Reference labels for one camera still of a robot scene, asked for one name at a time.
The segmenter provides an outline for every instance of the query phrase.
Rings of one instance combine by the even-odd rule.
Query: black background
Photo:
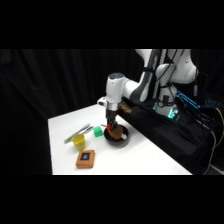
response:
[[[52,174],[47,120],[96,104],[109,74],[139,81],[142,68],[134,49],[1,49],[1,174]],[[199,70],[223,96],[224,49],[202,49]]]

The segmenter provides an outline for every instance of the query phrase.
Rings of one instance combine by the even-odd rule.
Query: small box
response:
[[[81,151],[79,153],[76,166],[78,169],[93,168],[94,159],[95,159],[94,150]]]
[[[95,134],[95,137],[100,137],[100,136],[103,136],[103,132],[102,132],[102,129],[101,127],[95,127],[94,129],[94,134]]]

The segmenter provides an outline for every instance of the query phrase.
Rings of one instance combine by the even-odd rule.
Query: green block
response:
[[[94,134],[95,134],[96,138],[97,138],[97,137],[100,137],[100,136],[103,135],[103,132],[102,132],[101,127],[95,127],[95,128],[93,129],[93,131],[94,131]]]

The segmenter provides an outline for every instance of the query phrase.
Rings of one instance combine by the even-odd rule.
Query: orange box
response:
[[[88,151],[81,151],[79,153],[76,166],[78,169],[87,169],[93,168],[95,158],[95,151],[88,150]]]

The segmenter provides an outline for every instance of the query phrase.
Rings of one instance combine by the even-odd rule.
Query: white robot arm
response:
[[[195,79],[196,67],[191,61],[190,49],[169,49],[168,57],[171,64],[160,65],[157,69],[160,50],[159,49],[136,49],[136,52],[143,58],[145,72],[142,74],[140,82],[129,80],[121,73],[111,74],[107,81],[107,96],[101,98],[98,104],[106,106],[107,123],[110,124],[111,131],[116,127],[115,118],[120,108],[122,97],[126,97],[133,103],[144,102],[148,95],[148,90],[152,81],[153,73],[156,73],[160,82],[160,96],[155,106],[155,111],[163,116],[170,116],[175,107],[174,98],[177,94],[175,83],[191,83]]]
[[[106,98],[98,101],[99,104],[107,107],[106,117],[111,130],[116,127],[115,118],[120,109],[122,97],[126,97],[133,103],[138,104],[144,102],[148,96],[149,85],[152,81],[153,73],[156,71],[160,50],[136,49],[136,52],[143,58],[145,67],[145,72],[142,74],[140,82],[129,80],[121,73],[113,73],[107,80]]]
[[[155,111],[173,118],[178,111],[174,111],[177,89],[172,83],[192,83],[196,78],[196,67],[191,60],[191,49],[169,49],[168,57],[172,63],[163,64],[156,71],[157,80],[160,82],[160,94]]]

